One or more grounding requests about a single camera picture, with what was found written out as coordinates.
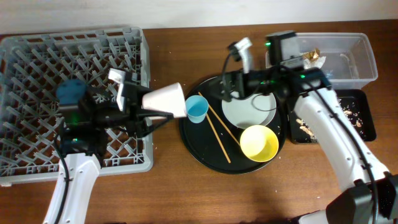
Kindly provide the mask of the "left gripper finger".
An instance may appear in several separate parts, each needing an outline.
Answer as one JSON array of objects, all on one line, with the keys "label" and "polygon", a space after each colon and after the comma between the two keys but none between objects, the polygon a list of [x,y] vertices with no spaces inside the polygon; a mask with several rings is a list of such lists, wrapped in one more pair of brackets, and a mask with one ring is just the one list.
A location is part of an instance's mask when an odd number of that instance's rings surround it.
[{"label": "left gripper finger", "polygon": [[144,96],[145,94],[152,92],[152,90],[150,88],[142,86],[142,85],[136,85],[134,87],[134,90],[136,92],[136,96]]},{"label": "left gripper finger", "polygon": [[152,134],[157,129],[161,128],[163,125],[173,120],[174,116],[172,113],[166,112],[152,112],[145,114],[144,116],[144,127],[142,130],[142,137],[146,137],[149,134]]}]

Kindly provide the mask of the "pink cup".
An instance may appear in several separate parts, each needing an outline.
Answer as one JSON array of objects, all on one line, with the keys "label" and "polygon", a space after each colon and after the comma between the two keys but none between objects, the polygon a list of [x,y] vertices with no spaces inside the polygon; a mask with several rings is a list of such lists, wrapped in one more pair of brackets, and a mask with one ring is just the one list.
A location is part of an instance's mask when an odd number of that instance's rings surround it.
[{"label": "pink cup", "polygon": [[187,108],[181,84],[174,83],[146,93],[142,97],[142,108],[172,113],[174,118],[185,118]]}]

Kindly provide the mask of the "grey plate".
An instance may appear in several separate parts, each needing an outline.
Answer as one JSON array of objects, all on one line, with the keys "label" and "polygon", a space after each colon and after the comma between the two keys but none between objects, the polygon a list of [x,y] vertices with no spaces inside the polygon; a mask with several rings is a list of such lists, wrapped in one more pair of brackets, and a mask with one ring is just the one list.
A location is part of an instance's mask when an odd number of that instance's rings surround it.
[{"label": "grey plate", "polygon": [[254,94],[245,100],[221,101],[225,118],[237,128],[246,129],[253,125],[268,125],[276,114],[275,96]]}]

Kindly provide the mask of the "wooden chopstick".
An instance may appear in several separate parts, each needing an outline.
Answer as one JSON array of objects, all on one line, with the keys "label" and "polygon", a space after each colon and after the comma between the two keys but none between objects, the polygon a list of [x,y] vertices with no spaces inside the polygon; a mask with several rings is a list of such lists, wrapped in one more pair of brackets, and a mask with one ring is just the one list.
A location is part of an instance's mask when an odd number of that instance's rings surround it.
[{"label": "wooden chopstick", "polygon": [[206,116],[207,121],[209,122],[209,125],[210,125],[210,127],[211,127],[211,129],[212,129],[212,131],[213,131],[213,134],[215,135],[216,140],[218,141],[218,144],[220,145],[221,150],[223,151],[223,154],[224,154],[226,160],[227,160],[228,163],[230,164],[230,163],[231,163],[231,159],[229,158],[229,155],[228,155],[228,153],[226,152],[226,150],[225,150],[225,148],[224,148],[224,145],[223,145],[223,143],[221,142],[221,139],[220,139],[220,137],[218,136],[218,133],[217,133],[215,127],[213,126],[213,123],[211,122],[210,117],[208,116],[208,114],[206,114],[205,116]]},{"label": "wooden chopstick", "polygon": [[240,143],[236,139],[236,137],[233,135],[233,133],[230,131],[230,129],[227,127],[227,125],[224,123],[224,121],[220,118],[220,116],[216,113],[216,111],[212,108],[210,103],[208,102],[208,107],[210,111],[213,113],[215,118],[219,121],[219,123],[224,127],[225,131],[233,138],[233,140],[236,142],[236,144],[240,147]]}]

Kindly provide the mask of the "blue cup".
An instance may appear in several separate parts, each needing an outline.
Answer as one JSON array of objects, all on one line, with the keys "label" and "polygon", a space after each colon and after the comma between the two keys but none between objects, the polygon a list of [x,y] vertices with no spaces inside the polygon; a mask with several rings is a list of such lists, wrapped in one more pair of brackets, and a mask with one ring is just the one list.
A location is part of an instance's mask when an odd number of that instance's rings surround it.
[{"label": "blue cup", "polygon": [[207,114],[209,104],[208,101],[200,95],[192,95],[187,98],[186,102],[187,117],[195,123],[201,123]]}]

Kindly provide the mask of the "yellow bowl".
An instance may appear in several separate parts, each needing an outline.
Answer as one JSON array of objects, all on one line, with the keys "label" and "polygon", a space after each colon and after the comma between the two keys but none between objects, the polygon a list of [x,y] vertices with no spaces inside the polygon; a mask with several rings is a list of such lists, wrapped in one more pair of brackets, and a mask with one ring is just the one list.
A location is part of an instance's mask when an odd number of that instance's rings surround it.
[{"label": "yellow bowl", "polygon": [[275,132],[266,126],[254,125],[245,129],[239,140],[243,154],[255,162],[268,162],[279,150]]}]

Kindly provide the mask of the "gold snack wrapper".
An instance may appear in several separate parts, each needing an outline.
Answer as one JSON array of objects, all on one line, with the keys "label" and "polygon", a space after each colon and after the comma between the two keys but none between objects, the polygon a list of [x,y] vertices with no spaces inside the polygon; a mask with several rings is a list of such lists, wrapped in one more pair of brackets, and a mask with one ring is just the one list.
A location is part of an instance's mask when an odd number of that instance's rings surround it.
[{"label": "gold snack wrapper", "polygon": [[305,52],[303,57],[308,59],[310,62],[317,61],[320,58],[320,50],[315,48],[313,51]]}]

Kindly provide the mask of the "food scraps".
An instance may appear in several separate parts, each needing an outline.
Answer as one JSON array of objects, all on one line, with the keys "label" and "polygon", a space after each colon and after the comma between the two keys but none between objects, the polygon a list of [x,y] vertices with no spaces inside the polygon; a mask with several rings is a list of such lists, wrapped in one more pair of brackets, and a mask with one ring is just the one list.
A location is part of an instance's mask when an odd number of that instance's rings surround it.
[{"label": "food scraps", "polygon": [[[359,110],[357,110],[354,106],[352,107],[347,106],[343,107],[343,113],[351,122],[351,125],[355,128],[355,130],[357,130],[359,135],[362,138],[365,138],[366,135],[364,132],[364,123],[362,118],[360,117],[361,113],[359,112]],[[297,118],[295,121],[298,123],[299,129],[309,136],[309,140],[315,142],[316,141],[315,135],[312,132],[312,130],[309,128],[309,126],[305,123],[305,121],[300,118]]]}]

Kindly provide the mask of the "white napkin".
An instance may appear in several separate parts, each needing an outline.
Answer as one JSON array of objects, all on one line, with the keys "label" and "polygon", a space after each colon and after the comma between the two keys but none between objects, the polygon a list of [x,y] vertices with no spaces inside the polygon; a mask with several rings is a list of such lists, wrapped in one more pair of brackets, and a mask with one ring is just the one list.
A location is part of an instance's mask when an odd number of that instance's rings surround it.
[{"label": "white napkin", "polygon": [[309,68],[322,68],[326,60],[326,56],[319,57],[315,61],[310,61],[309,59],[305,58],[303,61],[304,69]]}]

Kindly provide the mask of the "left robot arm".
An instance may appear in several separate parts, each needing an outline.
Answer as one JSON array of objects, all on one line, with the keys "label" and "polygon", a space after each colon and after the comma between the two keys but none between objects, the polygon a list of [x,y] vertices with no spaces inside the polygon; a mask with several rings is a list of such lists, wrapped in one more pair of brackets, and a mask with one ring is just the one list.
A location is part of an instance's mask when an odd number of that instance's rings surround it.
[{"label": "left robot arm", "polygon": [[165,109],[144,108],[144,96],[151,90],[136,85],[133,74],[112,69],[108,78],[118,85],[115,101],[97,103],[94,93],[109,95],[81,80],[67,80],[56,90],[63,116],[54,142],[60,162],[45,223],[85,221],[91,191],[106,154],[106,129],[117,128],[128,136],[142,138],[160,127],[147,125],[147,118],[164,117],[166,121],[174,118]]}]

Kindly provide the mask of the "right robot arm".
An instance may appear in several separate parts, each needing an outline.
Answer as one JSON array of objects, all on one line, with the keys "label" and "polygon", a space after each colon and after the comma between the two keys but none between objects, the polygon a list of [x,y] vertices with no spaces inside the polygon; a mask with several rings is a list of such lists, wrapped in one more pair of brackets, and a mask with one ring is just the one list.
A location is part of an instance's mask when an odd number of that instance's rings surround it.
[{"label": "right robot arm", "polygon": [[255,70],[243,38],[229,47],[241,70],[222,72],[218,98],[244,100],[260,93],[294,98],[294,111],[313,131],[326,154],[341,194],[324,210],[294,218],[294,223],[396,223],[397,176],[369,150],[344,114],[331,83],[317,67],[305,68],[293,31],[267,36],[271,66]]}]

